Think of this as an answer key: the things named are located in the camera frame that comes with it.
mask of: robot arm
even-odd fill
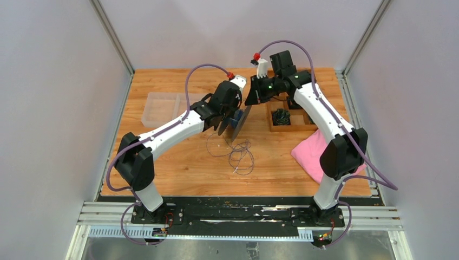
[[[203,100],[190,106],[189,114],[186,112],[171,122],[147,133],[135,136],[128,133],[123,136],[119,150],[126,148],[136,142],[151,138],[124,153],[115,163],[123,179],[129,184],[131,189],[141,199],[144,207],[150,211],[155,211],[163,203],[153,182],[154,161],[166,150],[175,146],[179,142],[199,134],[211,127],[217,129],[226,128],[222,121],[232,118],[234,112],[242,102],[242,90],[246,84],[246,79],[237,75],[230,81],[223,81],[215,90],[215,93],[206,95]],[[154,134],[170,127],[172,124],[181,121],[177,126],[165,131],[156,138]]]
[[[274,77],[271,78],[267,76],[266,60],[252,60],[252,63],[257,65],[257,74],[251,77],[251,88],[245,105],[265,103],[273,96],[288,93],[290,100],[305,109],[318,126],[325,137],[327,148],[320,157],[320,165],[325,175],[318,192],[314,195],[315,205],[312,207],[317,221],[326,219],[337,208],[337,193],[342,179],[347,177],[347,174],[354,173],[363,163],[363,158],[341,127],[345,127],[351,133],[364,152],[368,135],[363,128],[354,129],[353,125],[344,120],[316,84],[319,97],[330,111],[323,105],[312,88],[311,74],[296,70],[289,51],[271,55],[270,60],[274,71]],[[340,118],[341,126],[338,126],[331,113]]]

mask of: pink cloth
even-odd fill
[[[320,130],[317,130],[309,138],[302,141],[292,150],[292,156],[303,167],[313,180],[317,183],[322,181],[324,171],[320,166],[320,156],[327,148],[327,143]],[[365,169],[366,165],[362,164],[354,174]]]

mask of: wooden table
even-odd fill
[[[256,74],[254,68],[231,69],[234,74],[249,79]],[[138,135],[151,131],[140,121],[149,92],[183,93],[188,69],[139,69],[135,72],[129,92],[116,144],[115,156],[123,135],[133,132]],[[318,68],[317,81],[324,95],[340,114],[348,119],[335,71]],[[189,83],[190,93],[213,93],[224,80],[225,74],[217,69],[199,69]],[[248,81],[243,96],[250,88]],[[251,174],[240,176],[233,173],[228,157],[212,157],[206,150],[206,140],[215,133],[212,129],[192,136],[166,151],[155,161],[154,182],[163,196],[313,196],[319,185],[301,168],[290,152],[313,132],[270,132],[266,104],[252,106],[236,143],[248,139],[250,151],[255,158]],[[225,154],[223,137],[213,135],[209,140],[213,153]],[[126,182],[113,169],[111,181],[114,187]],[[344,196],[369,196],[366,180],[354,179],[346,184]],[[129,191],[112,192],[105,185],[103,196],[132,195]]]

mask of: gray wall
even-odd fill
[[[457,259],[458,1],[393,1],[349,81],[414,259]]]
[[[250,67],[280,39],[303,44],[318,67],[342,69],[381,0],[102,0],[135,68],[190,68],[213,62]],[[309,66],[296,47],[295,63]]]
[[[129,77],[89,1],[0,8],[0,259],[63,259]]]

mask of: wooden tray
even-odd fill
[[[272,121],[272,113],[278,108],[283,108],[290,112],[290,125],[275,126]],[[300,132],[300,131],[315,131],[318,127],[310,123],[304,109],[289,109],[287,101],[279,101],[271,99],[266,106],[268,124],[271,132]]]

